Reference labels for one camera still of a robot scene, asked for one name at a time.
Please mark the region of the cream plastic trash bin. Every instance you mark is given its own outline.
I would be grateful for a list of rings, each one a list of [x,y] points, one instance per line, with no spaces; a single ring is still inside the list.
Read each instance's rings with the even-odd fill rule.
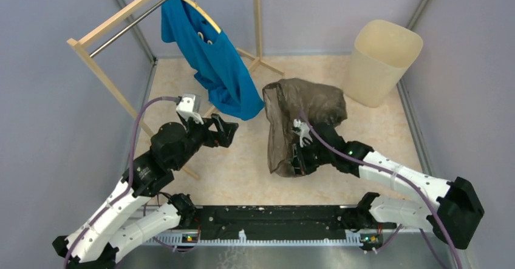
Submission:
[[[368,22],[355,39],[344,93],[364,106],[380,106],[422,48],[422,37],[403,26],[383,19]]]

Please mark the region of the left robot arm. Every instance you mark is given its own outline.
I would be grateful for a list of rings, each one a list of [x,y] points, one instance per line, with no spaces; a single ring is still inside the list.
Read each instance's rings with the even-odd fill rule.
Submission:
[[[114,268],[127,254],[172,228],[188,228],[195,221],[196,207],[186,194],[174,194],[153,213],[136,222],[126,221],[170,184],[174,171],[202,147],[227,148],[238,129],[211,114],[201,123],[170,122],[151,137],[149,151],[137,157],[106,202],[76,232],[58,236],[52,243],[65,260],[65,268]]]

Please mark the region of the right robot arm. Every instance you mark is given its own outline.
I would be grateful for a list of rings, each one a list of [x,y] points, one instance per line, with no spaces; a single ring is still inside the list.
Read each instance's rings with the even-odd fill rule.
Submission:
[[[469,247],[485,210],[472,183],[463,177],[447,180],[399,164],[369,145],[345,141],[329,124],[293,121],[292,165],[295,175],[309,175],[330,165],[339,172],[389,186],[406,198],[367,193],[356,211],[357,222],[372,228],[391,222],[432,231],[456,249]]]

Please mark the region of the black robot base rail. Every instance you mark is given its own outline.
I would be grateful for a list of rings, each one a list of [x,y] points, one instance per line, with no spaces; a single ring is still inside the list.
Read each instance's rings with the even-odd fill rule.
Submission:
[[[200,240],[343,240],[351,233],[394,230],[397,224],[377,222],[369,213],[345,205],[199,206],[188,224],[174,231],[200,233]]]

